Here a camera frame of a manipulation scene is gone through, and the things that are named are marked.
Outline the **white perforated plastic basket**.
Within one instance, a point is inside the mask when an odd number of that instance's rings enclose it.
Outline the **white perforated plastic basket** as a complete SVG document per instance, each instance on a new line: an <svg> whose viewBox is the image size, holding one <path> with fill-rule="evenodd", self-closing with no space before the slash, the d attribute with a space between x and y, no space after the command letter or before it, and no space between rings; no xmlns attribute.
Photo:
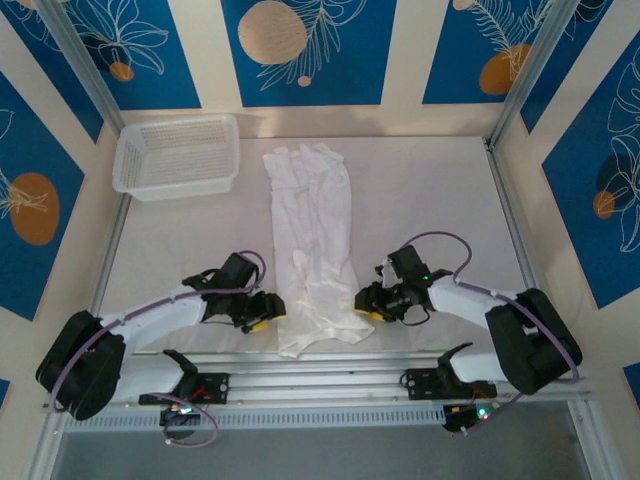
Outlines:
<svg viewBox="0 0 640 480"><path fill-rule="evenodd" d="M141 202L231 191L240 170L240 135L230 114L133 123L119 136L112 187Z"/></svg>

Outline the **aluminium cross rail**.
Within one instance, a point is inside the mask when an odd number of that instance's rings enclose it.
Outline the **aluminium cross rail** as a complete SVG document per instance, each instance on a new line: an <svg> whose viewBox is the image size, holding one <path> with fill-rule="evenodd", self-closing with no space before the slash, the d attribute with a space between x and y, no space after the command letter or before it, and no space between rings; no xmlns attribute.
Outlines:
<svg viewBox="0 0 640 480"><path fill-rule="evenodd" d="M286 408L347 403L408 401L399 385L407 369L434 368L438 352L325 352L284 358L275 353L181 354L200 373L227 373L227 405ZM109 404L138 402L155 389L169 390L184 375L166 353L144 352L128 359L113 349L91 348L77 361L51 353L37 381L74 418L86 420Z"/></svg>

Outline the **aluminium side rail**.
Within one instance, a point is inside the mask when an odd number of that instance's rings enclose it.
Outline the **aluminium side rail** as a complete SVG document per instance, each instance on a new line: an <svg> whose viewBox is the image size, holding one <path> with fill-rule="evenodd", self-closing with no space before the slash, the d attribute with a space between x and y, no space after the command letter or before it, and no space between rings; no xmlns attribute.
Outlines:
<svg viewBox="0 0 640 480"><path fill-rule="evenodd" d="M537 293L540 287L539 281L534 265L526 251L523 223L517 215L517 205L515 197L509 190L506 171L499 165L495 155L490 152L488 147L485 147L485 153L524 284L531 293ZM522 329L520 321L527 320L527 313L534 314L521 305L518 300L513 300L506 305L495 306L486 314L489 331L496 343L500 361L515 360L517 367L524 367L526 370L529 369L530 361L535 367L566 367L565 351L557 339L550 338L541 328L538 328L536 335L531 336Z"/></svg>
<svg viewBox="0 0 640 480"><path fill-rule="evenodd" d="M73 210L65 319L89 309L98 286L119 203L112 187L117 141L118 136L105 127Z"/></svg>

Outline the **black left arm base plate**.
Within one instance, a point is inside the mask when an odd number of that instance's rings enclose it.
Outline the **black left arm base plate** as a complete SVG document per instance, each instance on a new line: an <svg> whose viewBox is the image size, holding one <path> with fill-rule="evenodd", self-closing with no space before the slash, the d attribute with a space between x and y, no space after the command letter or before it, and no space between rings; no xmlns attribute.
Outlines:
<svg viewBox="0 0 640 480"><path fill-rule="evenodd" d="M169 404L166 395L195 405L225 405L229 393L230 375L227 373L184 374L172 389L155 389L139 396L140 405Z"/></svg>

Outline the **white t-shirt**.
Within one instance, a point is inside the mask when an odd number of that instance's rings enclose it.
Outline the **white t-shirt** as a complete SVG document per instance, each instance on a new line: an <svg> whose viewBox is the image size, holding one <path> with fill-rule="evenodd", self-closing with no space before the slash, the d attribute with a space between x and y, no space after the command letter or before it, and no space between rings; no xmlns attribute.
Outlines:
<svg viewBox="0 0 640 480"><path fill-rule="evenodd" d="M351 182L342 155L327 145L279 147L263 157L271 182L276 292L286 315L278 352L295 358L324 340L356 344L373 326L353 307Z"/></svg>

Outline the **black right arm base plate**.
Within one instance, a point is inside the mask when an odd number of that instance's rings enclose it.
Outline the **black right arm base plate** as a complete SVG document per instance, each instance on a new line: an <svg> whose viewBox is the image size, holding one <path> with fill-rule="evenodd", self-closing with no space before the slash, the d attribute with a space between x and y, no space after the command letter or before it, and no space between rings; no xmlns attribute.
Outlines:
<svg viewBox="0 0 640 480"><path fill-rule="evenodd" d="M486 381L463 382L444 367L407 369L400 377L400 386L410 400L472 400L495 398L497 388Z"/></svg>

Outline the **aluminium frame post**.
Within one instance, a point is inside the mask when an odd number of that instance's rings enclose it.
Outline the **aluminium frame post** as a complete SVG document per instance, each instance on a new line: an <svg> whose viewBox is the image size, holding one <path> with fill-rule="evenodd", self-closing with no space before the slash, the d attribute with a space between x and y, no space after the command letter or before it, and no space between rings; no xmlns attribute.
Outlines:
<svg viewBox="0 0 640 480"><path fill-rule="evenodd" d="M33 2L94 107L118 138L126 123L111 91L64 8L57 0L33 0Z"/></svg>
<svg viewBox="0 0 640 480"><path fill-rule="evenodd" d="M529 54L504 102L501 114L486 141L487 150L494 153L505 134L520 114L551 54L554 52L580 0L553 0L547 18L542 23Z"/></svg>

